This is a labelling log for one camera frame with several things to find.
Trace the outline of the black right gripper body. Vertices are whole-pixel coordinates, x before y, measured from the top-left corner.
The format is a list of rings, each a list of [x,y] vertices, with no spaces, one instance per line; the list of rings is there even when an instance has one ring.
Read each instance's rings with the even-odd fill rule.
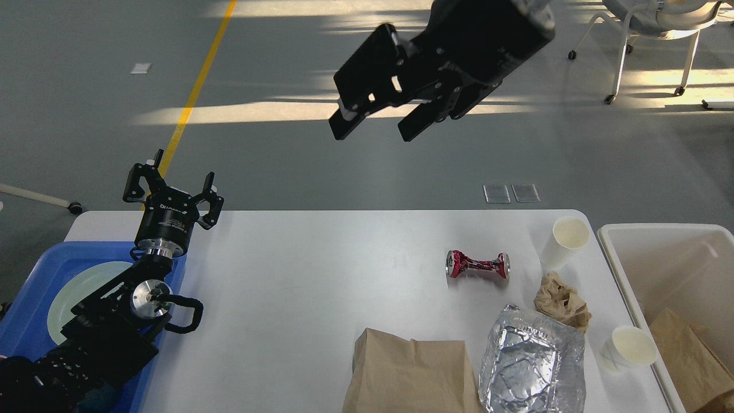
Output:
[[[470,82],[495,84],[555,37],[548,1],[434,1],[425,29],[411,39]]]

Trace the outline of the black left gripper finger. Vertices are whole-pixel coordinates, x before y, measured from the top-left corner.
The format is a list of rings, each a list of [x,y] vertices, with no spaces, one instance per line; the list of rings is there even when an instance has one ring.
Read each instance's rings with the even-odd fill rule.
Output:
[[[204,228],[204,230],[210,230],[217,225],[218,218],[220,217],[224,206],[223,196],[218,195],[217,189],[213,185],[214,178],[215,172],[209,172],[205,176],[202,192],[193,196],[189,201],[192,219],[196,217],[196,222],[200,227]],[[200,212],[198,208],[202,203],[209,206],[209,209],[206,212]]]
[[[152,163],[135,163],[131,168],[123,191],[126,203],[151,204],[166,197],[172,197],[172,189],[160,174],[163,149],[158,149]]]

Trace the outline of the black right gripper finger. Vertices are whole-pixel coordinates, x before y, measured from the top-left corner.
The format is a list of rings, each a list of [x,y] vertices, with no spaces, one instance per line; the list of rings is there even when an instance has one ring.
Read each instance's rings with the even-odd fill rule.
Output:
[[[395,26],[384,23],[357,48],[335,73],[338,110],[329,125],[338,141],[345,139],[371,114],[386,107],[434,99],[442,84],[454,84],[454,73],[437,57],[409,54],[409,43]]]
[[[403,141],[413,141],[433,123],[440,123],[446,118],[462,118],[501,84],[501,80],[488,84],[477,82],[467,86],[443,83],[432,101],[418,105],[399,121],[398,129]]]

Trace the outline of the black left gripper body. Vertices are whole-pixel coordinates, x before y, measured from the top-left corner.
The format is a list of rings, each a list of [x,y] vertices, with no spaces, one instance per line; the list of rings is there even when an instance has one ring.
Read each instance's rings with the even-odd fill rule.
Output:
[[[160,192],[147,196],[144,205],[136,247],[147,253],[163,247],[172,257],[185,255],[199,219],[193,196],[185,192]]]

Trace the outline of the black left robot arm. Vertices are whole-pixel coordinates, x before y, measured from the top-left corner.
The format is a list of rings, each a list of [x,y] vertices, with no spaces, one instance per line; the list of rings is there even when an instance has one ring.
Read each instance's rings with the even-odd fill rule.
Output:
[[[120,388],[158,354],[154,339],[162,331],[189,334],[204,316],[199,300],[177,295],[165,282],[174,259],[189,248],[194,225],[217,224],[224,199],[205,176],[197,195],[168,186],[154,159],[136,163],[123,201],[144,206],[130,251],[132,265],[92,290],[71,308],[61,327],[63,342],[32,361],[2,360],[3,412],[71,412],[92,391]]]

